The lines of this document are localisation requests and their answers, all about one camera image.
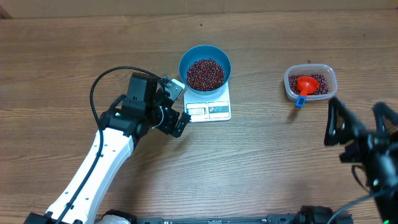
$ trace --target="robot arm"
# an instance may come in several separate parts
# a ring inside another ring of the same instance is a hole
[[[373,107],[376,130],[365,125],[337,98],[329,100],[325,145],[346,144],[340,154],[344,163],[361,163],[366,186],[375,198],[384,223],[398,223],[398,114],[384,103]]]
[[[127,95],[117,98],[98,119],[92,99],[96,83],[105,74],[125,68],[145,72],[152,77],[133,73]],[[31,213],[24,223],[94,223],[98,208],[114,176],[149,128],[157,128],[175,138],[181,136],[190,116],[183,112],[180,117],[180,113],[171,107],[185,91],[183,83],[167,77],[159,78],[140,68],[117,67],[100,75],[94,82],[90,95],[91,108],[100,130],[96,133],[86,159],[45,215]],[[120,102],[121,109],[116,108]]]
[[[94,143],[86,159],[72,178],[72,181],[61,196],[47,209],[46,214],[51,214],[51,218],[58,219],[65,209],[65,205],[70,201],[92,165],[99,144],[100,134],[97,131]],[[132,137],[123,136],[122,131],[111,128],[104,130],[104,148],[101,158],[98,160],[94,171],[91,173],[83,189],[78,194],[72,205],[73,207],[62,219],[63,222],[74,223],[75,220],[79,220],[82,223],[94,223],[102,199],[117,171],[132,154],[134,150],[133,145]]]

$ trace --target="label on scale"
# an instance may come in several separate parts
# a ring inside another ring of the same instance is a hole
[[[191,121],[229,117],[229,105],[227,101],[187,103],[186,108],[187,113],[191,115]]]

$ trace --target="wooden table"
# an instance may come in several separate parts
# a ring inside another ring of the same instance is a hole
[[[373,104],[398,110],[396,10],[1,20],[0,222],[43,214],[67,186],[95,136],[88,96],[101,72],[132,65],[178,77],[181,56],[201,44],[231,59],[232,120],[189,124],[178,139],[151,131],[99,214],[253,217],[337,209],[366,194],[340,164],[343,147],[323,146],[327,101],[291,119],[282,80],[292,65],[330,65],[338,96],[374,128]],[[99,112],[126,92],[130,75],[100,81]],[[380,223],[372,201],[349,212]]]

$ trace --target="white scale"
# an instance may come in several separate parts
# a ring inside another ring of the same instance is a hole
[[[198,95],[190,90],[184,94],[185,112],[191,115],[191,123],[229,121],[231,102],[228,82],[222,90],[212,95]]]

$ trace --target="beans in container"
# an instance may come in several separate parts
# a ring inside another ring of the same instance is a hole
[[[224,83],[224,70],[214,59],[201,59],[188,67],[187,83],[194,90],[211,91]]]
[[[294,92],[297,95],[300,94],[300,90],[297,89],[297,80],[299,80],[299,78],[302,77],[302,76],[312,77],[312,78],[316,79],[316,81],[319,84],[319,87],[317,88],[317,90],[315,90],[314,93],[308,94],[308,95],[324,95],[324,94],[328,94],[328,92],[329,92],[328,83],[326,82],[326,78],[323,75],[320,75],[320,74],[292,75],[292,76],[290,76],[289,77],[289,86],[290,86],[290,89],[292,90],[292,92]]]

